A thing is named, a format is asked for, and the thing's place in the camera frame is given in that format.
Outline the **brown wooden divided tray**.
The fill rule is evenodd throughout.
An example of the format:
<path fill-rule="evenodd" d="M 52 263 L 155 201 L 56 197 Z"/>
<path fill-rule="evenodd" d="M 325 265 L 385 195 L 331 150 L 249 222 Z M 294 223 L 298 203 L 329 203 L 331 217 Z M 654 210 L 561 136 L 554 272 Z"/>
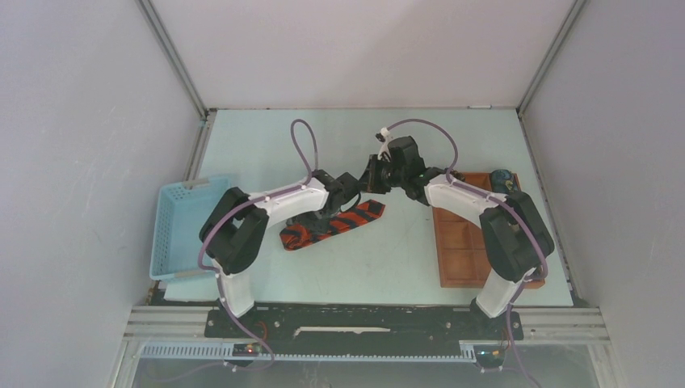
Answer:
<path fill-rule="evenodd" d="M 490 173 L 455 172 L 453 176 L 492 191 Z M 432 215 L 440 285 L 443 288 L 481 288 L 491 271 L 481 229 L 445 209 L 433 208 Z"/>

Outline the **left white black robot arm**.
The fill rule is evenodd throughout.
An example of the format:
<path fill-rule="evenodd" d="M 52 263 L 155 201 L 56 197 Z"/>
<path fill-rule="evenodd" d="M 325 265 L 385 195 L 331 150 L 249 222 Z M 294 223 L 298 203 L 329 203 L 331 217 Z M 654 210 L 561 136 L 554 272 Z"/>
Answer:
<path fill-rule="evenodd" d="M 210 264 L 219 289 L 219 302 L 228 311 L 224 325 L 235 336 L 249 335 L 255 326 L 251 282 L 246 270 L 254 263 L 267 229 L 285 224 L 285 246 L 303 247 L 336 235 L 334 219 L 351 200 L 358 200 L 357 179 L 344 173 L 334 178 L 316 170 L 289 187 L 263 194 L 230 188 L 200 230 L 200 259 Z"/>

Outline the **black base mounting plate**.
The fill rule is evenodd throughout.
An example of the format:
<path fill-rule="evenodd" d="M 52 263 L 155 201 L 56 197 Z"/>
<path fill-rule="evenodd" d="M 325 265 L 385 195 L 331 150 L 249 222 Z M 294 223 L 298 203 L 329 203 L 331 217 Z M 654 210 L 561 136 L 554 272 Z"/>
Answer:
<path fill-rule="evenodd" d="M 263 353 L 450 356 L 464 341 L 521 340 L 519 315 L 488 318 L 472 308 L 258 302 L 236 321 L 210 310 L 207 338 L 266 343 Z"/>

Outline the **blue patterned rolled tie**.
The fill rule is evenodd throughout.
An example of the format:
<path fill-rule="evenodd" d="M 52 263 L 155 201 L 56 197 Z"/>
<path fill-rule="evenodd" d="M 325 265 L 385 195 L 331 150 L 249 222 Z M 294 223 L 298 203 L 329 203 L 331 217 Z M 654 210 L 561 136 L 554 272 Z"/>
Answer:
<path fill-rule="evenodd" d="M 515 173 L 506 169 L 497 169 L 489 174 L 489 182 L 493 192 L 511 194 L 519 192 L 519 181 Z"/>

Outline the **light blue plastic basket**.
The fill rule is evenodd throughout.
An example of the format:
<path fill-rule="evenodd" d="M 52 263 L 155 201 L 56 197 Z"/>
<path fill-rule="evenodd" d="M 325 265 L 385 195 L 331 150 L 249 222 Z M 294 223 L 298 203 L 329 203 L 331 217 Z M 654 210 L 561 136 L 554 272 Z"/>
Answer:
<path fill-rule="evenodd" d="M 160 188 L 149 266 L 151 280 L 167 283 L 211 272 L 197 264 L 200 229 L 230 186 L 227 175 L 214 175 Z"/>

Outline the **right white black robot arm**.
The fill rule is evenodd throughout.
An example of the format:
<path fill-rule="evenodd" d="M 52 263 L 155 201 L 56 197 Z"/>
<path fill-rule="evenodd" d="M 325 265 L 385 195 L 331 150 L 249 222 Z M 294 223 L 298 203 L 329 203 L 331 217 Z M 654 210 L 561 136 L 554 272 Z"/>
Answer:
<path fill-rule="evenodd" d="M 381 143 L 361 177 L 364 192 L 385 194 L 401 188 L 425 206 L 444 209 L 478 227 L 490 273 L 473 300 L 473 333 L 489 338 L 526 282 L 548 275 L 547 258 L 555 246 L 532 198 L 521 191 L 496 193 L 457 179 L 448 168 L 427 167 L 411 136 L 378 133 Z"/>

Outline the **orange navy striped tie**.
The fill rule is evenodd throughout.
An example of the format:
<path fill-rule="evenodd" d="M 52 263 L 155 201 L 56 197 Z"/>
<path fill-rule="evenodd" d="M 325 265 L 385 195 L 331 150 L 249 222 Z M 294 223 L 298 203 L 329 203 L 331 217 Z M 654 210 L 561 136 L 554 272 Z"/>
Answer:
<path fill-rule="evenodd" d="M 353 209 L 341 212 L 329 219 L 288 221 L 279 232 L 281 244 L 286 251 L 298 251 L 328 238 L 345 234 L 382 217 L 385 204 L 367 200 Z"/>

